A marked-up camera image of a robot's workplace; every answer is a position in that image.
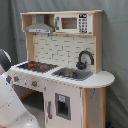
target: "curved faucet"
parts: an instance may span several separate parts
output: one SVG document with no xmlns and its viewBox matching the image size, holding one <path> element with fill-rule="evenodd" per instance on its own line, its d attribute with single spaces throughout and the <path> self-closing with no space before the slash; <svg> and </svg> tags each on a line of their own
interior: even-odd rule
<svg viewBox="0 0 128 128">
<path fill-rule="evenodd" d="M 87 64 L 86 62 L 85 62 L 85 64 L 81 62 L 81 57 L 82 57 L 83 54 L 87 54 L 91 59 L 91 65 L 94 65 L 94 58 L 93 58 L 92 54 L 88 51 L 82 51 L 79 54 L 79 58 L 78 58 L 79 62 L 76 64 L 76 67 L 78 67 L 78 69 L 80 69 L 80 70 L 85 69 L 86 64 Z"/>
</svg>

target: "cabinet door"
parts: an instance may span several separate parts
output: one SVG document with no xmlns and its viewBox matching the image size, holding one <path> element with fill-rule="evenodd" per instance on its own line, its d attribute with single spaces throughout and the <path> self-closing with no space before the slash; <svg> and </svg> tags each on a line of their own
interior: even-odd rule
<svg viewBox="0 0 128 128">
<path fill-rule="evenodd" d="M 44 93 L 46 128 L 82 128 L 81 93 L 79 88 L 47 81 Z"/>
</svg>

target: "red burner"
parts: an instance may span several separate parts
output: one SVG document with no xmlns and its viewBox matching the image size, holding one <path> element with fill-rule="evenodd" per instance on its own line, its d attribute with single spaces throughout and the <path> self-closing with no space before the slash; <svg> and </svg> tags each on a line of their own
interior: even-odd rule
<svg viewBox="0 0 128 128">
<path fill-rule="evenodd" d="M 34 67 L 35 66 L 35 64 L 29 64 L 29 67 Z"/>
<path fill-rule="evenodd" d="M 40 69 L 46 69 L 47 66 L 40 66 Z"/>
</svg>

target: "oven door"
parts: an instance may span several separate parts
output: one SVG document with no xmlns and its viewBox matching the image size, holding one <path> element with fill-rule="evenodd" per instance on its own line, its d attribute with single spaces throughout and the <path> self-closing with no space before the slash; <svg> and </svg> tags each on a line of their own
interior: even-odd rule
<svg viewBox="0 0 128 128">
<path fill-rule="evenodd" d="M 79 33 L 79 14 L 55 14 L 56 32 Z"/>
</svg>

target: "knob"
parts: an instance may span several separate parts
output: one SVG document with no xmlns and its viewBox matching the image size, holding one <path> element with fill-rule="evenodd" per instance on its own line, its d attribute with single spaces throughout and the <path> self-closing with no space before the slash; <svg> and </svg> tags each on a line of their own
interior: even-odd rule
<svg viewBox="0 0 128 128">
<path fill-rule="evenodd" d="M 37 86 L 37 82 L 36 81 L 33 81 L 32 82 L 32 86 L 36 87 Z"/>
<path fill-rule="evenodd" d="M 15 77 L 14 77 L 14 81 L 15 81 L 15 82 L 19 81 L 18 76 L 15 76 Z"/>
</svg>

